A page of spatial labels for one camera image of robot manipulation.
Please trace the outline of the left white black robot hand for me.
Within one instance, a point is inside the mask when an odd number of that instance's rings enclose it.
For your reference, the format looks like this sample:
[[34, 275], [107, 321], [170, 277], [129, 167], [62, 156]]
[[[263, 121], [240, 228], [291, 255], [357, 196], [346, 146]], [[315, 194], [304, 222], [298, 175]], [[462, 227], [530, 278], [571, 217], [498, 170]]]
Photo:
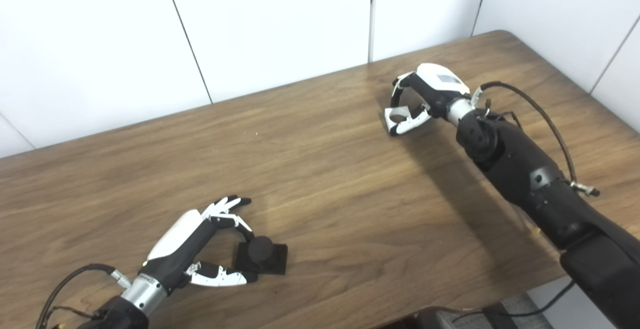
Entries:
[[139, 270], [158, 282], [171, 296], [188, 284], [203, 287], [232, 287], [258, 281], [258, 274], [247, 270], [227, 269], [206, 261], [195, 261], [219, 230], [235, 229], [249, 243], [253, 229], [233, 211], [251, 204], [249, 197], [222, 197], [203, 212], [191, 209], [183, 213], [157, 241]]

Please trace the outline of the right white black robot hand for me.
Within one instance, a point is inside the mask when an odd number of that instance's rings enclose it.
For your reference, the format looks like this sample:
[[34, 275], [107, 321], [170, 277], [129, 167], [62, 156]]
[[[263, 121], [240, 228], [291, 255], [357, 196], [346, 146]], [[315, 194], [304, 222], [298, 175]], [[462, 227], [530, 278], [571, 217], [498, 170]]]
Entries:
[[[398, 136], [422, 126], [430, 119], [444, 119], [458, 127], [475, 110], [470, 89], [450, 69], [423, 63], [415, 71], [401, 74], [393, 83], [390, 106], [384, 119], [390, 136]], [[422, 99], [414, 109], [401, 106], [405, 90], [412, 89]]]

